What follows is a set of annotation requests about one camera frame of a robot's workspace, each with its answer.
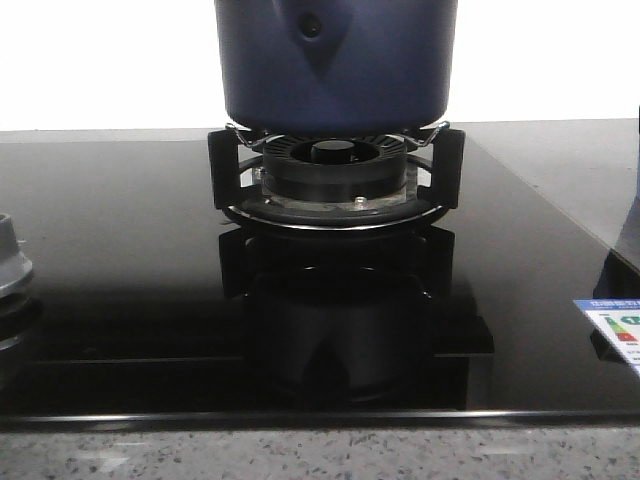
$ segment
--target speckled countertop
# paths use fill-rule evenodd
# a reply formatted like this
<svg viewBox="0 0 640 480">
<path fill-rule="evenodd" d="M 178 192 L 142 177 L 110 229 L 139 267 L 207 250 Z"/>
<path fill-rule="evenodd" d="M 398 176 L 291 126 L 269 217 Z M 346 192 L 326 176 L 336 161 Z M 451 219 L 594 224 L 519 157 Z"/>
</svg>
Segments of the speckled countertop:
<svg viewBox="0 0 640 480">
<path fill-rule="evenodd" d="M 639 428 L 3 434 L 4 479 L 640 479 Z"/>
</svg>

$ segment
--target blue pot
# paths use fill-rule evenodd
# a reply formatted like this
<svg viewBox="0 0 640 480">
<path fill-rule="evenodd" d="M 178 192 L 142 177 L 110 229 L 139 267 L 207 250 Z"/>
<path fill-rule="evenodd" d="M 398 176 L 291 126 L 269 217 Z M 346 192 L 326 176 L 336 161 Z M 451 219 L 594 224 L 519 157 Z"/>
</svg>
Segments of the blue pot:
<svg viewBox="0 0 640 480">
<path fill-rule="evenodd" d="M 305 135 L 399 132 L 446 108 L 457 0 L 216 0 L 226 107 Z"/>
</svg>

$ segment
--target white wall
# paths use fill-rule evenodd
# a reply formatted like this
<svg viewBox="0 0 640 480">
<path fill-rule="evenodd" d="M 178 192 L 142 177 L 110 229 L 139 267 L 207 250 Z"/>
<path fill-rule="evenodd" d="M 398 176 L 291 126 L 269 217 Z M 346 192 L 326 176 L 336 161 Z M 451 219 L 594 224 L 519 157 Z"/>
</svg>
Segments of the white wall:
<svg viewBox="0 0 640 480">
<path fill-rule="evenodd" d="M 460 0 L 446 117 L 636 116 L 638 20 L 640 0 Z M 0 130 L 225 121 L 213 0 L 0 0 Z"/>
</svg>

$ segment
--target sticker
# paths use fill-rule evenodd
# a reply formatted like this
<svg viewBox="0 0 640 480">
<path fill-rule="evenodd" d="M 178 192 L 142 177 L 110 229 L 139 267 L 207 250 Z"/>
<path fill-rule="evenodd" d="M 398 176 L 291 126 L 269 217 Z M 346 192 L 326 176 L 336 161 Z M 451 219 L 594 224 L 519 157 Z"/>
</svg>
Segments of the sticker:
<svg viewBox="0 0 640 480">
<path fill-rule="evenodd" d="M 640 299 L 574 302 L 640 375 Z"/>
</svg>

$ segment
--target black glass surface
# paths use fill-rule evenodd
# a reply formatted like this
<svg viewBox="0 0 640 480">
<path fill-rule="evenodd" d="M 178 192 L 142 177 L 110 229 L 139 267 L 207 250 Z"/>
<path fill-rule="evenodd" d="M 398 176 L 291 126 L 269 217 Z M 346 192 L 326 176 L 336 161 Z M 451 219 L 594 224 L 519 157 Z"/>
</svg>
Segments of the black glass surface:
<svg viewBox="0 0 640 480">
<path fill-rule="evenodd" d="M 204 138 L 0 153 L 36 271 L 0 304 L 2 429 L 640 419 L 573 304 L 637 272 L 472 138 L 457 210 L 354 238 L 232 224 Z"/>
</svg>

